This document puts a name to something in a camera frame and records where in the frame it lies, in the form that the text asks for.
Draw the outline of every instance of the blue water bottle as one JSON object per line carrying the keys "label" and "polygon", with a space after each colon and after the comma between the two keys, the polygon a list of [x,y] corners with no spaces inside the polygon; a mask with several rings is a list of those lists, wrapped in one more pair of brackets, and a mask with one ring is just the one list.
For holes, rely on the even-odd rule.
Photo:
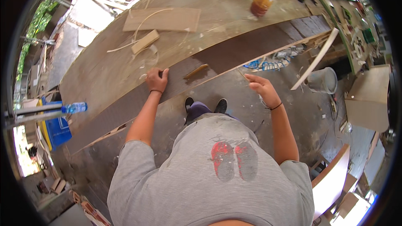
{"label": "blue water bottle", "polygon": [[88,109],[88,105],[86,102],[75,102],[70,105],[62,106],[63,113],[79,113],[84,112]]}

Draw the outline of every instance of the left hand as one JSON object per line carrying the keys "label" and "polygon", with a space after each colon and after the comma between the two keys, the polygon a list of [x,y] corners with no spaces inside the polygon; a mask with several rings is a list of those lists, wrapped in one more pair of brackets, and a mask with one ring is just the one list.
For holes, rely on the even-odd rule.
{"label": "left hand", "polygon": [[149,91],[157,90],[161,93],[165,91],[166,84],[168,83],[169,68],[163,70],[162,78],[159,77],[159,72],[162,72],[162,69],[154,67],[147,73],[145,81],[148,84]]}

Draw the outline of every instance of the black wristband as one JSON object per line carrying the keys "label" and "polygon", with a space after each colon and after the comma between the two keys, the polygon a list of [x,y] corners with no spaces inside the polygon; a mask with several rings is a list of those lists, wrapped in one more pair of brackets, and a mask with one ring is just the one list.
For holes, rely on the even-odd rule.
{"label": "black wristband", "polygon": [[280,105],[282,105],[282,102],[279,104],[279,105],[277,105],[275,108],[269,108],[269,110],[274,110],[274,109],[276,109],[276,108],[278,108]]}
{"label": "black wristband", "polygon": [[160,94],[163,94],[163,92],[159,91],[159,90],[151,90],[149,93],[152,93],[152,91],[157,91],[157,92],[160,92]]}

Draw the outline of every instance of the person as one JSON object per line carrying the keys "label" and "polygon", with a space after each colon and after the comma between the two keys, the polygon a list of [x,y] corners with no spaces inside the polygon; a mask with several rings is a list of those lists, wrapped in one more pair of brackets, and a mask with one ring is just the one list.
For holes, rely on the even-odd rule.
{"label": "person", "polygon": [[271,109],[273,158],[249,128],[224,113],[226,100],[212,113],[187,99],[188,126],[156,168],[153,124],[168,82],[168,69],[162,77],[160,71],[147,73],[149,97],[120,151],[107,198],[114,225],[310,226],[308,167],[299,162],[285,108],[270,81],[244,75]]}

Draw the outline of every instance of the bucket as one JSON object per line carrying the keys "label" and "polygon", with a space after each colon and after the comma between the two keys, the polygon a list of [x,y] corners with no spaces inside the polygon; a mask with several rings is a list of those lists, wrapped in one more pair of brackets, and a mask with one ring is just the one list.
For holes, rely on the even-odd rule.
{"label": "bucket", "polygon": [[316,93],[334,94],[338,87],[338,78],[334,69],[330,67],[310,73],[307,82],[310,90]]}

